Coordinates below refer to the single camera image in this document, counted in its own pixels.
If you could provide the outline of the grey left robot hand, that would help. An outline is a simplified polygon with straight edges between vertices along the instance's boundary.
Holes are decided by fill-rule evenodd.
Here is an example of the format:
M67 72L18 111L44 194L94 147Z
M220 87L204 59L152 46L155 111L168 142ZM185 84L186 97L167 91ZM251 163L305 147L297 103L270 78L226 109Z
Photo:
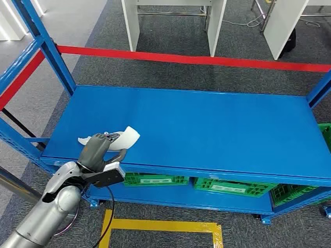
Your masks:
M110 145L119 137L119 134L94 134L84 147L76 163L89 172L97 173L104 171L108 164L121 162L125 157L127 149L120 149L110 160L104 159Z

